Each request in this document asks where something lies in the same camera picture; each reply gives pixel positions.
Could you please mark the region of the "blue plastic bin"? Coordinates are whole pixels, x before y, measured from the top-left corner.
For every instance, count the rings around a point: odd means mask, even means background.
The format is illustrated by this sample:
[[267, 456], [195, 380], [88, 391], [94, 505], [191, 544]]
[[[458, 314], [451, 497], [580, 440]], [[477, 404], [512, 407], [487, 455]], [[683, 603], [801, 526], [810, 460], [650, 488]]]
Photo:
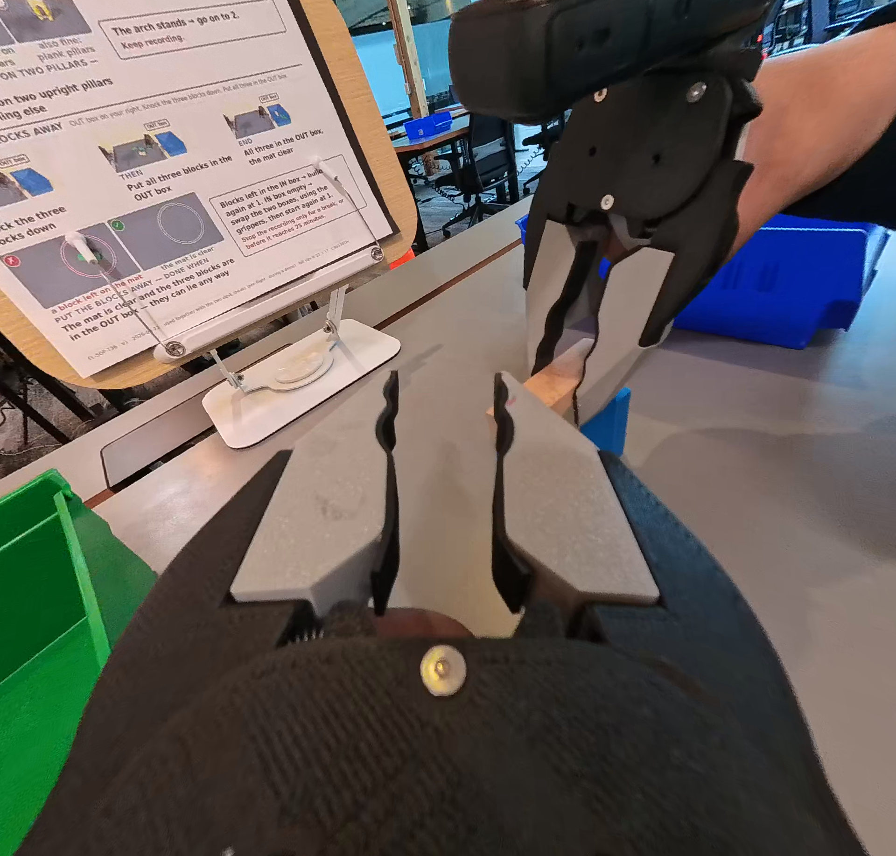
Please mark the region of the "blue plastic bin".
[[609, 270], [639, 248], [674, 255], [640, 341], [647, 349], [672, 324], [792, 349], [806, 347], [818, 330], [850, 327], [875, 277], [887, 229], [777, 215], [725, 261], [727, 235], [736, 232], [737, 221], [735, 211], [728, 218], [724, 212], [700, 217], [696, 209], [682, 210], [639, 233], [632, 219], [616, 212], [599, 212], [583, 223], [533, 212], [536, 237], [525, 248], [524, 288], [545, 224], [562, 223], [597, 242], [586, 317], [595, 336]]

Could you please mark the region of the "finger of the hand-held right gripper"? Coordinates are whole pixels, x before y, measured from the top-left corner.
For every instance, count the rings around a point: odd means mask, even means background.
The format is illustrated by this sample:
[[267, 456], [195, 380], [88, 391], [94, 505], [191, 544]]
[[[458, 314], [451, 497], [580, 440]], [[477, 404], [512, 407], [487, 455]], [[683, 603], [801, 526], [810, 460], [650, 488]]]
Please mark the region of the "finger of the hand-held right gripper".
[[559, 354], [566, 331], [589, 315], [597, 242], [562, 223], [546, 223], [525, 287], [527, 357], [535, 375]]
[[609, 270], [595, 342], [574, 395], [577, 426], [608, 406], [644, 357], [647, 347], [640, 341], [673, 258], [665, 250], [639, 248]]

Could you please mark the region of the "black office chair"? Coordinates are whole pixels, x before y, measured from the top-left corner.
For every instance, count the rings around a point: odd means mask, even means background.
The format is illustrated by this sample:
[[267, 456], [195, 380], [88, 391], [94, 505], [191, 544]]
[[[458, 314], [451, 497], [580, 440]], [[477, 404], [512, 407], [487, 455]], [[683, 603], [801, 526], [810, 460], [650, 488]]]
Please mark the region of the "black office chair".
[[518, 199], [515, 137], [512, 124], [495, 116], [469, 113], [468, 131], [462, 140], [459, 164], [453, 168], [453, 187], [464, 208], [442, 225], [448, 239], [452, 228], [471, 227], [486, 220]]

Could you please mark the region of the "wooden post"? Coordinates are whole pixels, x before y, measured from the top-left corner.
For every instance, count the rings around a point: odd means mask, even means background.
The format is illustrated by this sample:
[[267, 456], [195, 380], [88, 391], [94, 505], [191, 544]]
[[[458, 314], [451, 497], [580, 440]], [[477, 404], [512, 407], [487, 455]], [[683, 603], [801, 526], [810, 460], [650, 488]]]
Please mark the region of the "wooden post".
[[427, 96], [415, 43], [408, 0], [386, 0], [396, 42], [396, 53], [409, 97], [411, 117], [419, 119], [429, 114]]

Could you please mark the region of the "blue rectangular wooden block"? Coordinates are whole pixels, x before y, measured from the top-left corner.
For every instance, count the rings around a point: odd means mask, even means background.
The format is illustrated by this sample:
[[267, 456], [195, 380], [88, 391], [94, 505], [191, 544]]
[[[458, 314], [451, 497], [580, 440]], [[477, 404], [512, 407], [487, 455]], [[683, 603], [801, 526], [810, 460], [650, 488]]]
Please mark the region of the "blue rectangular wooden block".
[[580, 432], [600, 451], [622, 457], [628, 428], [631, 389], [621, 389], [608, 405], [588, 422]]

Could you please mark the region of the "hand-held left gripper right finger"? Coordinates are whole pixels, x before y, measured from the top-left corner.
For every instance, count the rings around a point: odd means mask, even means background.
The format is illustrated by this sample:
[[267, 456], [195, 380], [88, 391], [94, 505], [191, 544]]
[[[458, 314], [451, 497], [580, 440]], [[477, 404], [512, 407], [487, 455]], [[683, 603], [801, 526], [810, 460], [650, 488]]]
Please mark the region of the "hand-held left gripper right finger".
[[494, 419], [492, 577], [509, 611], [656, 605], [658, 585], [598, 447], [504, 371]]

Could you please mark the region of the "green plastic bin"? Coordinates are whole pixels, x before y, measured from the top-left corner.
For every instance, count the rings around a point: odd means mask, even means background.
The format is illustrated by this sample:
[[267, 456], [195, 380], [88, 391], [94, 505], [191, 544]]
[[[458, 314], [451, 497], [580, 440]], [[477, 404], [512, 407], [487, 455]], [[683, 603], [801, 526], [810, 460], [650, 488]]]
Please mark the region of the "green plastic bin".
[[1, 499], [1, 853], [26, 837], [157, 574], [55, 469]]

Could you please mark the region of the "natural wooden plank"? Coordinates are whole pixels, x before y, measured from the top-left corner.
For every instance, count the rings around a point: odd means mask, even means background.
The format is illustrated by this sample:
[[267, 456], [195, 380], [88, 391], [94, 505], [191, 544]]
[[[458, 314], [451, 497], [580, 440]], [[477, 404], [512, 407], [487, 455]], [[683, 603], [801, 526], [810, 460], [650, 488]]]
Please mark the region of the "natural wooden plank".
[[576, 427], [580, 421], [575, 407], [575, 392], [593, 345], [592, 339], [581, 337], [544, 369], [522, 382], [523, 387], [546, 407]]

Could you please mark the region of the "printed instruction sheet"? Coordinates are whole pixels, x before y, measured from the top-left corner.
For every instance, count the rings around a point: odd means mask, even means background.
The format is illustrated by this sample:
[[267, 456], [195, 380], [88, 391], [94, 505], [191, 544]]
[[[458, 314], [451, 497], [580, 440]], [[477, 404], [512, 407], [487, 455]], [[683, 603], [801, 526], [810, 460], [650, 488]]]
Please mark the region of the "printed instruction sheet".
[[299, 0], [2, 0], [2, 293], [79, 377], [398, 227]]

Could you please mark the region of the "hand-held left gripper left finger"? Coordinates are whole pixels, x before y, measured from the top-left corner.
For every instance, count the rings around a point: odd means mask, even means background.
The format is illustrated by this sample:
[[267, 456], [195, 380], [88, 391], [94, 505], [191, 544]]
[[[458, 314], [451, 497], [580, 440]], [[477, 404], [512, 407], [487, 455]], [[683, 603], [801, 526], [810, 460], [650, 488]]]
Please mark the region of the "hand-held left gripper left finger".
[[231, 584], [236, 602], [385, 613], [399, 569], [398, 410], [399, 375], [385, 371], [297, 440]]

